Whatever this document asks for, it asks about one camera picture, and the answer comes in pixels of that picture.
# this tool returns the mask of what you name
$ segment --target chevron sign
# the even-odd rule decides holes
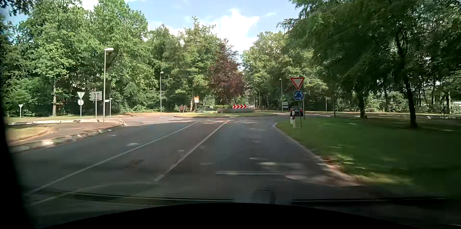
[[[232,105],[232,109],[247,108],[247,105]]]

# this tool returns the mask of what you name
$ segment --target blue circular sign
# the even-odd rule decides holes
[[[301,91],[301,90],[296,90],[294,93],[293,93],[293,98],[296,100],[296,101],[302,101],[304,99],[304,93]]]

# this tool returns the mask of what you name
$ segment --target triangular sign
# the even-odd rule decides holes
[[[291,82],[293,82],[293,85],[295,85],[296,89],[299,90],[301,86],[303,85],[304,78],[299,77],[299,78],[290,78]]]
[[[77,92],[78,94],[78,97],[80,97],[80,99],[82,99],[82,97],[85,95],[85,92]]]

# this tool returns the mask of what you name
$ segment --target blue sky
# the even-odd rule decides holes
[[[297,17],[289,0],[125,0],[130,7],[141,10],[154,29],[165,24],[173,33],[191,27],[192,16],[205,25],[217,25],[214,32],[228,38],[241,53],[249,49],[256,36],[264,31],[278,31],[276,25],[286,18]],[[92,9],[97,0],[84,0],[83,6]],[[26,16],[9,17],[13,23]]]

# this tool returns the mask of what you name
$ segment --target black car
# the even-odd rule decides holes
[[[293,112],[294,116],[304,116],[303,110],[299,106],[292,106],[290,112]]]

